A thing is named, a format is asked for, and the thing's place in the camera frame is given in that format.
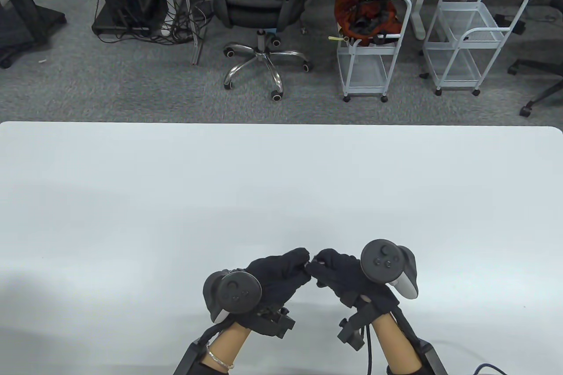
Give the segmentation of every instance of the bracelet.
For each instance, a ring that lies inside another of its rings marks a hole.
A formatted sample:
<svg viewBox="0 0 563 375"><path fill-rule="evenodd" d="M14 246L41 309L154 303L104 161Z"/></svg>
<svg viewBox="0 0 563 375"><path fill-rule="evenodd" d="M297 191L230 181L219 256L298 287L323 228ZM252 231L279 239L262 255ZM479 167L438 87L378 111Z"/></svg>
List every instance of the bracelet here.
<svg viewBox="0 0 563 375"><path fill-rule="evenodd" d="M227 371L230 371L235 367L235 365L227 365L227 363L223 362L221 359L219 359L217 356L211 353L211 350L209 349L209 345L206 345L205 349L207 350L207 354L209 355L209 357L211 357L211 359L213 359L213 361L217 363L219 366L222 366L225 369L227 369Z"/></svg>

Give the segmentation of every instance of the black glove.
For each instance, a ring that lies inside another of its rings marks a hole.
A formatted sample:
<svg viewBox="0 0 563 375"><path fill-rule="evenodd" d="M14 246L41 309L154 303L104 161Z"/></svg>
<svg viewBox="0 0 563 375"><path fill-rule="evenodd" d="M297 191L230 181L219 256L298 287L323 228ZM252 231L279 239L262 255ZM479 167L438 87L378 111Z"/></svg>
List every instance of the black glove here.
<svg viewBox="0 0 563 375"><path fill-rule="evenodd" d="M366 296L382 315L398 306L398 300L391 289L385 284L369 280L362 271L360 260L354 256L325 249L307 264L305 270L318 280L318 286L327 285L340 299L353 293ZM362 303L362 300L358 300L354 306L361 306Z"/></svg>
<svg viewBox="0 0 563 375"><path fill-rule="evenodd" d="M268 256L252 261L245 271L259 281L262 286L262 297L259 304L249 313L279 311L297 289L311 279L304 270L308 261L309 252L305 248L297 248L281 256ZM241 325L245 323L244 314L237 315L236 319Z"/></svg>

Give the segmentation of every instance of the rolling cart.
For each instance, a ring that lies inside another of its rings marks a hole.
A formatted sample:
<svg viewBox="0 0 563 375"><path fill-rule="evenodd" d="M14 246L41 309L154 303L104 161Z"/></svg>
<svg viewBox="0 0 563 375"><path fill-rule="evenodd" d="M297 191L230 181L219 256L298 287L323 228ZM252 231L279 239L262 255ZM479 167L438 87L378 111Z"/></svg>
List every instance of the rolling cart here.
<svg viewBox="0 0 563 375"><path fill-rule="evenodd" d="M510 26L499 27L483 0L439 0L421 51L429 72L420 77L426 79L432 76L438 96L442 95L443 87L473 88L473 95L479 95L481 84L527 3L528 0L523 0ZM438 42L430 41L434 30L438 34ZM471 50L494 50L482 73Z"/></svg>
<svg viewBox="0 0 563 375"><path fill-rule="evenodd" d="M387 35L386 37L388 40L394 39L393 43L370 44L361 47L358 46L361 40L338 41L336 57L338 58L342 90L344 91L344 102L350 101L349 94L381 94L381 101L388 101L389 83L393 76L398 52L401 49L412 9L410 0L402 1L406 3L406 13L402 21L401 33ZM391 64L388 67L384 63L385 55L392 56Z"/></svg>

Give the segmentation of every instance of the desk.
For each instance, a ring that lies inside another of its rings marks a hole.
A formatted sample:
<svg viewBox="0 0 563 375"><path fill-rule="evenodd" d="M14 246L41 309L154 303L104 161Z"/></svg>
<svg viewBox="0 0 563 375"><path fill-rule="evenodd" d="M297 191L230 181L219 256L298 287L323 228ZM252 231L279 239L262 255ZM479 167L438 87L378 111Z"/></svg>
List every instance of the desk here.
<svg viewBox="0 0 563 375"><path fill-rule="evenodd" d="M416 254L403 311L450 373L563 373L554 128L8 122L0 149L4 374L171 374L209 273L376 237ZM251 335L234 374L364 373L332 293L288 307L295 329Z"/></svg>

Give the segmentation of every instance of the forearm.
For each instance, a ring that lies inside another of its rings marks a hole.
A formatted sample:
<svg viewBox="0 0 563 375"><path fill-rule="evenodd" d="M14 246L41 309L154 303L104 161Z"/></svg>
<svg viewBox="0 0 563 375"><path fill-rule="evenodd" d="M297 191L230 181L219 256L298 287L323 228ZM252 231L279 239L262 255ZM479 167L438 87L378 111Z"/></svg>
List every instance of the forearm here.
<svg viewBox="0 0 563 375"><path fill-rule="evenodd" d="M410 341L390 313L378 317L372 326L388 361L389 369L394 375L412 374L422 367L420 358Z"/></svg>
<svg viewBox="0 0 563 375"><path fill-rule="evenodd" d="M232 365L237 358L239 351L245 344L250 330L238 325L236 322L229 328L224 330L215 341L209 346L209 351L213 353L217 359L226 365ZM215 362L209 354L206 354L201 361L203 365L216 369L219 372L227 373L228 370L219 363Z"/></svg>

